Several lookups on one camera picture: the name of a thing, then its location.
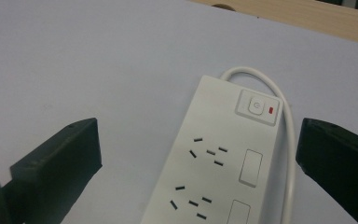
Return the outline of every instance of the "outlet slot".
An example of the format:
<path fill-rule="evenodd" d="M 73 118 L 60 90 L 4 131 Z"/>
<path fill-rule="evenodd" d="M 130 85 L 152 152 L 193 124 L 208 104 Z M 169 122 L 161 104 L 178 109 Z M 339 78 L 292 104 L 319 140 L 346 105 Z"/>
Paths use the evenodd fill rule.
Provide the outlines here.
<path fill-rule="evenodd" d="M 216 155 L 216 153 L 214 151 L 211 151 L 211 150 L 206 150 L 207 153 L 211 154 L 211 155 Z"/>
<path fill-rule="evenodd" d="M 206 219 L 206 216 L 204 216 L 204 215 L 202 215 L 202 214 L 200 214 L 200 213 L 197 213 L 197 217 L 200 217 L 200 218 L 202 218 L 202 219 Z"/>
<path fill-rule="evenodd" d="M 176 190 L 185 189 L 185 186 L 176 187 L 175 189 L 176 189 Z"/>
<path fill-rule="evenodd" d="M 190 153 L 194 158 L 197 158 L 197 155 L 193 152 L 193 150 L 190 150 Z"/>
<path fill-rule="evenodd" d="M 189 204 L 192 204 L 192 205 L 194 205 L 194 206 L 196 206 L 196 207 L 198 207 L 198 206 L 199 206 L 199 204 L 198 204 L 198 203 L 195 203 L 195 202 L 193 202 L 193 201 L 191 201 L 191 200 L 190 200 L 190 201 L 188 201 L 188 203 L 189 203 Z"/>
<path fill-rule="evenodd" d="M 220 150 L 220 151 L 224 151 L 224 152 L 228 152 L 228 150 L 225 149 L 225 148 L 223 148 L 223 147 L 220 147 L 219 150 Z"/>
<path fill-rule="evenodd" d="M 178 206 L 176 206 L 176 204 L 171 200 L 171 205 L 172 205 L 172 207 L 175 209 L 175 210 L 177 210 L 178 209 Z"/>
<path fill-rule="evenodd" d="M 202 200 L 207 202 L 207 203 L 212 203 L 212 200 L 209 199 L 209 198 L 202 197 Z"/>
<path fill-rule="evenodd" d="M 221 161 L 214 161 L 214 164 L 218 164 L 220 166 L 223 166 L 224 163 L 222 163 Z"/>

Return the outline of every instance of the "power outlet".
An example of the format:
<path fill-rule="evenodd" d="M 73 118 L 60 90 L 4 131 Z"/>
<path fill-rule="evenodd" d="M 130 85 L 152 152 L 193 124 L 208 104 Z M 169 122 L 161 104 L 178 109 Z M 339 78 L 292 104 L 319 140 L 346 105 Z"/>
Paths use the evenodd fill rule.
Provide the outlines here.
<path fill-rule="evenodd" d="M 258 224 L 281 99 L 203 77 L 142 224 Z"/>

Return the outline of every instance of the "white cable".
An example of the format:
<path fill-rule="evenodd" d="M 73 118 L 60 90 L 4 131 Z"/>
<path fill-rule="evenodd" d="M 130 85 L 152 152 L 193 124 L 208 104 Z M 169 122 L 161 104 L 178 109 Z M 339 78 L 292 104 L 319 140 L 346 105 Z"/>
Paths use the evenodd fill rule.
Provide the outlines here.
<path fill-rule="evenodd" d="M 228 81 L 232 75 L 237 73 L 246 73 L 254 77 L 258 77 L 275 93 L 276 96 L 283 100 L 283 114 L 286 123 L 288 152 L 287 152 L 287 174 L 286 174 L 286 188 L 283 199 L 283 209 L 281 224 L 290 224 L 292 211 L 293 211 L 293 199 L 295 193 L 295 179 L 296 179 L 296 133 L 293 123 L 292 110 L 287 103 L 286 98 L 279 89 L 279 87 L 262 72 L 250 68 L 250 67 L 233 67 L 227 70 L 220 79 Z"/>

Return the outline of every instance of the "white surface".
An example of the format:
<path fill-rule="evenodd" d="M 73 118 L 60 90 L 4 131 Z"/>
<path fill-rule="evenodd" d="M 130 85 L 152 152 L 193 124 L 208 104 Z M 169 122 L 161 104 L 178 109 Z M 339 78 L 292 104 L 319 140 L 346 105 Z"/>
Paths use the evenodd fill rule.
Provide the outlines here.
<path fill-rule="evenodd" d="M 202 214 L 211 224 L 227 223 L 234 201 L 250 206 L 249 217 L 242 223 L 262 223 L 260 220 L 265 215 L 262 213 L 263 202 L 274 148 L 281 145 L 276 142 L 280 141 L 277 135 L 282 107 L 277 111 L 277 124 L 274 126 L 244 118 L 235 113 L 236 105 L 244 94 L 259 98 L 265 96 L 218 78 L 202 77 L 142 224 L 205 223 L 196 214 Z M 270 97 L 282 105 L 281 99 Z M 252 167 L 245 164 L 245 169 L 248 169 L 242 170 L 245 155 L 250 154 L 247 149 L 263 155 L 263 161 L 261 164 L 259 161 L 255 168 L 258 179 L 257 176 L 244 175 Z M 251 183 L 244 184 L 240 181 L 241 177 Z M 202 197 L 212 202 L 203 203 L 200 200 Z M 177 209 L 170 205 L 170 201 L 174 201 Z M 200 203 L 200 206 L 195 207 L 189 201 Z"/>
<path fill-rule="evenodd" d="M 200 77 L 235 65 L 278 83 L 297 134 L 305 117 L 358 133 L 358 43 L 187 1 L 0 0 L 1 184 L 65 125 L 96 117 L 103 168 L 63 223 L 140 223 Z M 282 146 L 268 223 L 285 158 Z M 299 171 L 293 223 L 356 222 Z"/>

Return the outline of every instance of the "white power strip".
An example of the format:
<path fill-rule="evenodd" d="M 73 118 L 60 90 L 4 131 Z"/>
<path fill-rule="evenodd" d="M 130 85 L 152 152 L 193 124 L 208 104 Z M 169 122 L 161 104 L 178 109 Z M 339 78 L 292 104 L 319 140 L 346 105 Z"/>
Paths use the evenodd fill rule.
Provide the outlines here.
<path fill-rule="evenodd" d="M 203 77 L 142 224 L 258 224 L 283 101 Z"/>

